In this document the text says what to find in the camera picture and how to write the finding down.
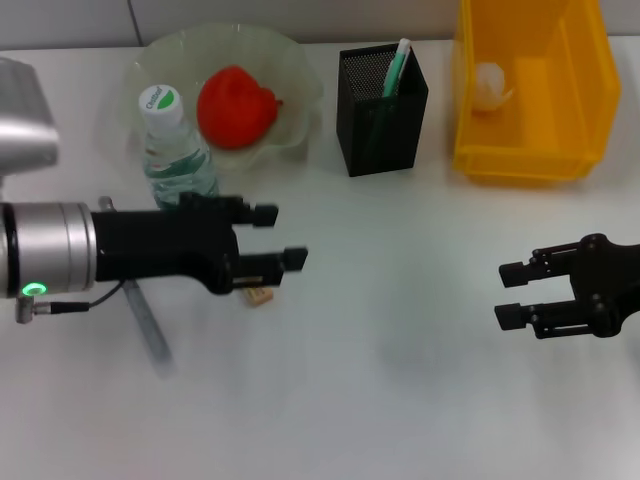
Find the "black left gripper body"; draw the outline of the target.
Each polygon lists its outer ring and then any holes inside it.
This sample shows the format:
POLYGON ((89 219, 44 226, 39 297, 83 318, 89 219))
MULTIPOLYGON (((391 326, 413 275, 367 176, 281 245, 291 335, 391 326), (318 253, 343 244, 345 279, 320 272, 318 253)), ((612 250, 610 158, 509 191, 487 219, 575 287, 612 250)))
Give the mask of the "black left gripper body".
POLYGON ((233 290, 239 258, 233 230, 238 198, 182 194, 167 210, 92 214, 98 282, 184 276, 215 295, 233 290))

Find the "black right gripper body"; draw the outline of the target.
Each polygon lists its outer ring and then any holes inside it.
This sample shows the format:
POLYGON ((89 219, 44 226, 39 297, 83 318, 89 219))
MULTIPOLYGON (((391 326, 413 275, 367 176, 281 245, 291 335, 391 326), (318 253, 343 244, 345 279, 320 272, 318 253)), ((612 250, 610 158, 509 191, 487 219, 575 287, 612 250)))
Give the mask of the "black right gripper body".
POLYGON ((624 321, 639 312, 639 245, 587 235, 578 244, 570 283, 590 332, 599 338, 618 335, 624 321))

